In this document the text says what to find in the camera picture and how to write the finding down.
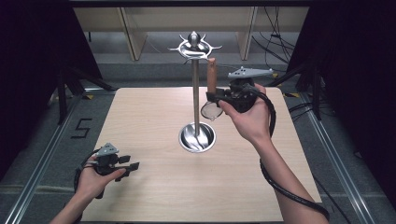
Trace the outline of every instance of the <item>wooden table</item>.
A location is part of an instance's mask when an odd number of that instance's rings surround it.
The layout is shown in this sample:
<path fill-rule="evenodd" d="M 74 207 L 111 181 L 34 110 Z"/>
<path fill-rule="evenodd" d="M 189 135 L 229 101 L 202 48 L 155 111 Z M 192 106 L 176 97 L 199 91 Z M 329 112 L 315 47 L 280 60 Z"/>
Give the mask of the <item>wooden table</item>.
<path fill-rule="evenodd" d="M 206 88 L 200 88 L 200 105 Z M 268 88 L 277 114 L 274 144 L 316 202 L 321 202 L 281 91 Z M 85 221 L 263 222 L 282 216 L 274 190 L 262 176 L 259 156 L 226 115 L 212 126 L 216 144 L 190 153 L 178 142 L 193 122 L 192 88 L 120 89 L 96 148 L 109 142 L 140 161 L 139 170 L 111 182 L 93 200 Z"/>

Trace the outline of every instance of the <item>person's right hand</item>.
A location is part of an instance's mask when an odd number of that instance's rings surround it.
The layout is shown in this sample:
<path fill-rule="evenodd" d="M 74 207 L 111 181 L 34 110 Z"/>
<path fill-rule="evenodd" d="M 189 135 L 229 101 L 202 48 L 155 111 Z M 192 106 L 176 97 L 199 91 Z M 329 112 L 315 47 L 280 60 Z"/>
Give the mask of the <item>person's right hand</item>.
<path fill-rule="evenodd" d="M 255 87 L 260 92 L 265 93 L 263 86 L 255 84 Z M 242 114 L 227 102 L 219 101 L 219 105 L 230 116 L 239 134 L 251 144 L 256 145 L 262 140 L 271 139 L 269 132 L 270 113 L 266 103 L 260 97 L 257 97 L 254 106 L 249 111 Z"/>

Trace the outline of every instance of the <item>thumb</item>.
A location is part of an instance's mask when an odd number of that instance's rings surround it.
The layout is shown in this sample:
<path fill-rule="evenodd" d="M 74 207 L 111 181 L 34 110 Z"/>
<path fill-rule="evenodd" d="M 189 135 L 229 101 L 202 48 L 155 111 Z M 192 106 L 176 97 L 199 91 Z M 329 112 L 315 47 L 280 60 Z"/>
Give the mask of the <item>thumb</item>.
<path fill-rule="evenodd" d="M 107 182 L 110 182 L 120 176 L 122 176 L 126 172 L 125 168 L 115 170 L 113 173 L 106 175 Z"/>
<path fill-rule="evenodd" d="M 224 110 L 224 112 L 229 115 L 231 118 L 233 118 L 234 116 L 236 116 L 238 113 L 238 111 L 235 110 L 235 108 L 233 108 L 232 105 L 228 104 L 225 101 L 220 100 L 219 101 L 219 106 L 221 107 L 222 110 Z"/>

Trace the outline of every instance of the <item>forearm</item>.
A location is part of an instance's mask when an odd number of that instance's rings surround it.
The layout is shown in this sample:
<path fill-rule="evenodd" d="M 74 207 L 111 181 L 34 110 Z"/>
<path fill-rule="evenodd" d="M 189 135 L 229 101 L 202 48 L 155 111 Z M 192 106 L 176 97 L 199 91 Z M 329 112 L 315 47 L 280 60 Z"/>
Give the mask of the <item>forearm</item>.
<path fill-rule="evenodd" d="M 252 144 L 259 153 L 268 174 L 279 186 L 301 198 L 314 201 L 277 152 L 271 139 L 261 139 Z M 328 223 L 318 211 L 289 199 L 277 190 L 276 197 L 286 223 Z"/>
<path fill-rule="evenodd" d="M 75 194 L 66 207 L 51 221 L 51 224 L 70 224 L 82 214 L 92 200 Z"/>

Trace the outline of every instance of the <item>black cable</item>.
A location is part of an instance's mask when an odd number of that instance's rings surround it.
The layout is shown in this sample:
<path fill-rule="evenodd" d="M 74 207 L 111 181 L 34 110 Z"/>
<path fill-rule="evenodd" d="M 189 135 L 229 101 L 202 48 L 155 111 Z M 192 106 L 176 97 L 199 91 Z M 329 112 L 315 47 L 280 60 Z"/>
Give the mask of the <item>black cable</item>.
<path fill-rule="evenodd" d="M 79 177 L 81 175 L 82 170 L 85 167 L 85 164 L 87 163 L 87 160 L 96 152 L 98 152 L 100 149 L 96 149 L 93 152 L 91 152 L 85 159 L 84 161 L 82 161 L 81 165 L 76 169 L 76 174 L 75 174 L 75 179 L 74 179 L 74 189 L 75 189 L 75 193 L 77 191 L 77 187 L 78 187 L 78 181 L 79 181 Z"/>
<path fill-rule="evenodd" d="M 269 22 L 271 23 L 271 26 L 272 26 L 272 28 L 273 28 L 273 32 L 271 33 L 271 38 L 270 38 L 270 39 L 272 39 L 272 37 L 276 37 L 276 38 L 279 39 L 280 45 L 281 45 L 281 47 L 282 47 L 282 50 L 283 50 L 283 52 L 284 52 L 284 54 L 285 54 L 285 57 L 286 57 L 286 59 L 287 59 L 287 61 L 288 61 L 288 63 L 289 63 L 288 55 L 289 55 L 289 57 L 290 57 L 291 55 L 290 55 L 289 52 L 287 51 L 286 46 L 283 44 L 283 42 L 286 42 L 286 43 L 288 43 L 288 44 L 290 44 L 290 43 L 287 42 L 286 40 L 284 40 L 284 39 L 282 38 L 281 34 L 280 34 L 280 28 L 279 28 L 279 7 L 275 7 L 275 10 L 276 10 L 276 21 L 275 21 L 275 23 L 273 23 L 272 20 L 271 20 L 270 15 L 269 15 L 269 13 L 268 13 L 268 11 L 267 11 L 267 8 L 264 7 L 265 14 L 267 15 L 267 18 L 268 18 L 268 20 L 269 20 Z"/>
<path fill-rule="evenodd" d="M 313 203 L 311 201 L 308 201 L 307 199 L 304 199 L 302 197 L 299 197 L 293 193 L 291 193 L 290 191 L 282 188 L 280 185 L 278 185 L 275 180 L 268 174 L 267 170 L 264 167 L 264 164 L 262 164 L 262 160 L 260 160 L 260 167 L 262 168 L 262 174 L 264 175 L 265 179 L 267 180 L 267 182 L 275 189 L 277 190 L 279 193 L 283 194 L 284 196 L 288 197 L 289 199 L 300 203 L 302 205 L 305 205 L 309 208 L 312 208 L 318 212 L 320 212 L 323 216 L 326 217 L 327 220 L 329 220 L 330 218 L 330 214 L 329 212 L 322 206 L 320 206 L 317 203 Z"/>
<path fill-rule="evenodd" d="M 300 105 L 295 105 L 295 106 L 289 108 L 289 112 L 291 113 L 291 112 L 293 112 L 295 110 L 301 109 L 301 108 L 309 106 L 309 105 L 312 105 L 312 103 L 303 103 L 303 104 L 300 104 Z"/>
<path fill-rule="evenodd" d="M 309 109 L 305 110 L 303 113 L 291 117 L 291 118 L 293 119 L 293 122 L 297 121 L 297 119 L 299 119 L 300 117 L 302 117 L 304 114 L 308 113 L 308 112 L 311 111 L 311 110 L 312 110 L 312 108 L 309 108 Z"/>
<path fill-rule="evenodd" d="M 314 176 L 314 180 L 318 183 L 318 185 L 323 189 L 323 191 L 327 194 L 327 196 L 329 196 L 329 199 L 332 201 L 332 203 L 334 204 L 334 206 L 337 208 L 337 210 L 341 213 L 341 215 L 344 217 L 344 219 L 346 220 L 347 223 L 351 223 L 349 218 L 347 217 L 347 215 L 344 213 L 344 211 L 341 209 L 341 207 L 338 205 L 338 203 L 335 201 L 335 199 L 332 197 L 332 195 L 330 195 L 329 191 L 327 191 L 324 186 L 320 183 L 320 181 Z"/>
<path fill-rule="evenodd" d="M 276 53 L 274 53 L 273 51 L 271 51 L 270 49 L 268 49 L 267 47 L 263 46 L 259 41 L 256 40 L 256 38 L 254 36 L 252 36 L 253 40 L 262 48 L 265 50 L 265 52 L 269 52 L 270 54 L 272 54 L 274 57 L 278 58 L 280 61 L 282 61 L 283 63 L 288 63 L 288 61 L 286 61 L 285 59 L 281 58 L 279 55 L 277 55 Z"/>
<path fill-rule="evenodd" d="M 259 32 L 259 34 L 260 34 L 260 36 L 261 36 L 264 40 L 266 40 L 267 42 L 269 42 L 269 43 L 271 43 L 271 44 L 273 44 L 273 45 L 278 45 L 278 46 L 282 47 L 281 44 L 278 44 L 278 43 L 276 43 L 276 42 L 274 42 L 274 41 L 272 41 L 272 40 L 269 40 L 267 37 L 265 37 L 265 36 L 262 34 L 262 32 Z M 294 50 L 293 48 L 290 48 L 290 47 L 287 47 L 287 46 L 285 46 L 285 48 L 286 48 L 286 49 Z"/>
<path fill-rule="evenodd" d="M 275 107 L 272 104 L 271 100 L 267 97 L 266 94 L 260 92 L 258 89 L 256 89 L 255 87 L 252 87 L 250 85 L 244 85 L 244 88 L 242 89 L 242 91 L 248 91 L 250 93 L 253 93 L 254 95 L 256 95 L 257 97 L 260 97 L 265 104 L 268 107 L 268 110 L 270 111 L 270 136 L 273 135 L 274 133 L 274 129 L 275 129 L 275 124 L 276 124 L 276 111 L 275 111 Z"/>
<path fill-rule="evenodd" d="M 328 113 L 323 112 L 323 110 L 320 110 L 321 108 L 330 108 L 330 107 L 320 107 L 320 108 L 319 108 L 319 111 L 320 111 L 320 113 L 322 113 L 322 114 L 324 114 L 324 115 L 327 115 L 327 116 L 329 116 L 329 117 L 334 117 L 334 118 L 337 117 L 337 115 L 335 115 L 335 114 L 328 114 Z"/>

